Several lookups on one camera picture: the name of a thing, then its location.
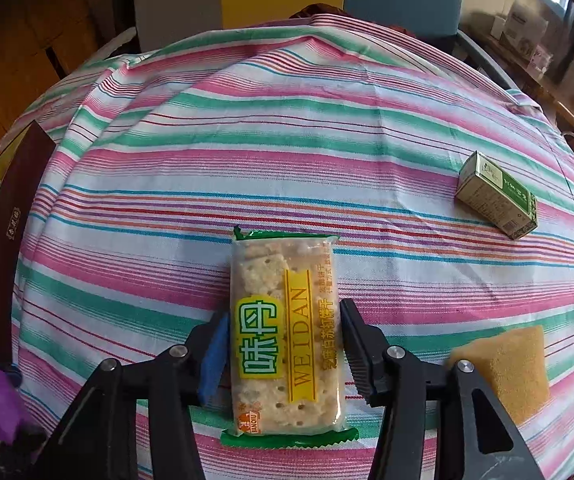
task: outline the silver bolt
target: silver bolt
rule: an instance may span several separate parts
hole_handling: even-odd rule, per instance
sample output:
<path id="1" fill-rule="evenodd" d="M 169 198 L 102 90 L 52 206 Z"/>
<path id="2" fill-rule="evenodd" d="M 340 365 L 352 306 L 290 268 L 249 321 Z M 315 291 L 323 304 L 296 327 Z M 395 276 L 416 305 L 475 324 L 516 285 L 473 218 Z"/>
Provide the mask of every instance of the silver bolt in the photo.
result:
<path id="1" fill-rule="evenodd" d="M 104 372 L 111 372 L 112 370 L 115 370 L 116 366 L 118 366 L 118 361 L 116 361 L 116 359 L 113 357 L 110 357 L 109 359 L 105 359 L 102 363 L 100 363 L 100 370 Z"/>
<path id="2" fill-rule="evenodd" d="M 456 366 L 458 366 L 461 372 L 465 372 L 466 374 L 470 374 L 474 371 L 474 365 L 467 361 L 467 359 L 461 359 L 456 363 Z"/>
<path id="3" fill-rule="evenodd" d="M 387 355 L 394 359 L 403 359 L 405 357 L 405 349 L 400 346 L 390 346 L 387 348 Z"/>
<path id="4" fill-rule="evenodd" d="M 185 357 L 187 354 L 189 354 L 189 350 L 185 345 L 174 345 L 169 349 L 171 357 Z"/>

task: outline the yellow sponge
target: yellow sponge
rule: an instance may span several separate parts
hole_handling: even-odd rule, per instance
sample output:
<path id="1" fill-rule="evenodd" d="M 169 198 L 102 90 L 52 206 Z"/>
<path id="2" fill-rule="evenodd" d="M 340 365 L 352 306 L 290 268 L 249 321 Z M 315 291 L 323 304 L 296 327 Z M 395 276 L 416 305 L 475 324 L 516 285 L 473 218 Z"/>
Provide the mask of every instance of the yellow sponge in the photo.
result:
<path id="1" fill-rule="evenodd" d="M 550 398 L 540 325 L 515 328 L 455 348 L 449 367 L 460 359 L 474 364 L 516 425 L 538 412 Z"/>

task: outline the packaged biscuit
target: packaged biscuit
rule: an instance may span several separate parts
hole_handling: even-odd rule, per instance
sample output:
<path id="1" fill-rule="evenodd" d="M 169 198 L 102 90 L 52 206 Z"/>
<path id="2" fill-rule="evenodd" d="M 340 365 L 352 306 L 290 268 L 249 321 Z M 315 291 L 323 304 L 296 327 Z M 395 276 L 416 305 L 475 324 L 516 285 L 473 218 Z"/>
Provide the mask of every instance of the packaged biscuit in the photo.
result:
<path id="1" fill-rule="evenodd" d="M 243 235 L 235 229 L 231 263 L 235 427 L 222 438 L 225 444 L 323 446 L 352 438 L 353 433 L 343 432 L 342 341 L 332 262 L 336 239 L 267 231 Z M 231 438 L 241 435 L 243 442 L 253 444 Z M 270 445 L 258 440 L 276 435 L 283 437 L 266 439 Z"/>

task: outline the striped tablecloth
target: striped tablecloth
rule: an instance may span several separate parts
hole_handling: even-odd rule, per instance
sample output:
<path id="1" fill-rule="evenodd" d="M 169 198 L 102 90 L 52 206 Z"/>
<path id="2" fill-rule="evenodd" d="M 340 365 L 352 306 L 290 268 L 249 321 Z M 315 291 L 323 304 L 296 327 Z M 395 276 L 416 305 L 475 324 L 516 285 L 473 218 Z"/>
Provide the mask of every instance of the striped tablecloth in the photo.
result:
<path id="1" fill-rule="evenodd" d="M 574 472 L 574 155 L 525 95 L 387 28 L 320 15 L 95 63 L 11 134 L 33 119 L 58 148 L 24 234 L 13 324 L 22 392 L 47 428 L 103 358 L 151 358 L 227 304 L 240 224 L 340 234 L 340 294 L 424 360 L 542 324 L 552 397 L 520 429 L 547 478 Z M 538 197 L 526 238 L 454 202 L 474 150 Z M 349 373 L 345 394 L 360 440 L 317 450 L 227 449 L 226 410 L 195 410 L 208 478 L 366 478 L 382 412 Z M 146 417 L 139 406 L 144 478 Z"/>

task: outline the green box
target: green box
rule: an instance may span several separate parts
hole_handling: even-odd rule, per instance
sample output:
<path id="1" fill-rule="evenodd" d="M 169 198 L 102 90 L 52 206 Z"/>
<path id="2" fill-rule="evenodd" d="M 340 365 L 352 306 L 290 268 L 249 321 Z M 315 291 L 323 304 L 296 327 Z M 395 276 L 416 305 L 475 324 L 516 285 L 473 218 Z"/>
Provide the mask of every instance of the green box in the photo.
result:
<path id="1" fill-rule="evenodd" d="M 518 240 L 538 227 L 536 197 L 482 153 L 472 153 L 462 165 L 456 198 L 512 240 Z"/>

